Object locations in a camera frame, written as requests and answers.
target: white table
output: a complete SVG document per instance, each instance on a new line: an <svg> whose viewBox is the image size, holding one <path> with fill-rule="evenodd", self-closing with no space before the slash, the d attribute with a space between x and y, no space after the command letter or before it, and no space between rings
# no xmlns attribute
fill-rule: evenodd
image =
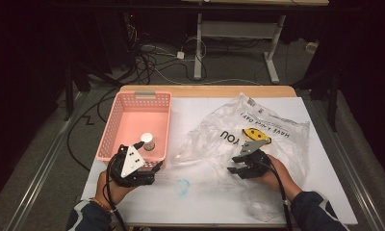
<svg viewBox="0 0 385 231"><path fill-rule="evenodd" d="M200 123L204 116L232 98L232 96L173 97L168 159L176 152L178 143ZM254 99L282 117L298 122L311 121L299 97ZM356 217L312 123L309 142L310 172L302 189L324 193L341 222L356 224ZM98 174L104 169L106 166L103 163L97 160L93 162L82 198L94 196ZM183 181L185 175L190 177L188 186ZM205 177L199 174L196 175L196 179L192 179L190 174L173 167L171 161L168 161L167 167L156 174L156 182L153 185L139 187L129 193L117 208L126 224L132 226L282 227L286 224L283 216L269 222L262 222L250 216L240 194L220 191L210 182L197 183L203 179L205 180ZM204 185L206 193L198 190Z"/></svg>

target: hand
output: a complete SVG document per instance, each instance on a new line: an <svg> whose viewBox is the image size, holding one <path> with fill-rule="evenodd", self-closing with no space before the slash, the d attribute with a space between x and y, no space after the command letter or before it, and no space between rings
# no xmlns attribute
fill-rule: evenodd
<svg viewBox="0 0 385 231"><path fill-rule="evenodd" d="M109 202L105 199L105 196L103 195L104 193L108 198L107 187L105 187L106 174L107 174L106 170L100 172L99 179L97 180L96 195L94 196L94 198L98 200L100 203L102 203L103 205L105 205L107 208L112 209ZM120 203L120 201L124 198L124 196L126 196L127 193L131 192L136 188L136 187L130 187L130 188L121 187L117 183L115 183L115 181L110 181L109 184L111 188L112 201L114 202L115 205Z"/></svg>
<svg viewBox="0 0 385 231"><path fill-rule="evenodd" d="M274 165L277 174L282 181L286 197L292 201L301 192L301 188L295 183L289 174L289 171L279 160L272 157L271 155L268 155L268 157L270 158L271 163ZM251 180L268 185L272 190L280 192L279 182L277 181L276 176L270 170L263 176L252 178Z"/></svg>

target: plastic basket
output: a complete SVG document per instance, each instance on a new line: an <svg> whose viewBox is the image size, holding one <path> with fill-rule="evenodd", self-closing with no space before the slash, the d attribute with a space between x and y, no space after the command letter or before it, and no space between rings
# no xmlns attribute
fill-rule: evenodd
<svg viewBox="0 0 385 231"><path fill-rule="evenodd" d="M121 144L141 141L141 135L153 135L155 147L138 151L145 160L142 170L150 170L163 161L166 167L167 138L171 111L171 93L166 91L120 91L115 96L96 159L108 164Z"/></svg>

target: clear plastic bag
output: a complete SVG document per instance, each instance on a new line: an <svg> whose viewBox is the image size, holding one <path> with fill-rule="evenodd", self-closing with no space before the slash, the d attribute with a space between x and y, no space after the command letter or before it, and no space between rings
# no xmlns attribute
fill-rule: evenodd
<svg viewBox="0 0 385 231"><path fill-rule="evenodd" d="M249 141L243 133L246 128L259 129L271 138L272 142L261 149L279 159L301 186L309 170L309 122L282 118L242 93L207 115L189 132L172 164L196 167L190 164L200 162L210 166L211 184L217 184L221 190L239 191L248 212L261 221L268 221L283 214L280 195L227 170L235 164L231 158L238 156L244 142Z"/></svg>

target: person's arm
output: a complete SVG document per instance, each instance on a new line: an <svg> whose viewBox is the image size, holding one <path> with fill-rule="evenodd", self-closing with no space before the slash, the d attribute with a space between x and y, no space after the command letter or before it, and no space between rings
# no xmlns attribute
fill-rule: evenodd
<svg viewBox="0 0 385 231"><path fill-rule="evenodd" d="M268 156L282 181L287 199L291 201L292 214L301 230L347 230L337 220L327 199L316 192L304 192L292 179L286 167L276 158ZM253 180L280 192L279 183L271 171Z"/></svg>
<svg viewBox="0 0 385 231"><path fill-rule="evenodd" d="M94 198L83 200L72 209L66 224L66 230L109 230L112 222L112 208L105 198L105 195L107 196L106 174L106 171L99 174ZM110 188L112 201L116 205L136 187L120 187L114 181L110 181Z"/></svg>

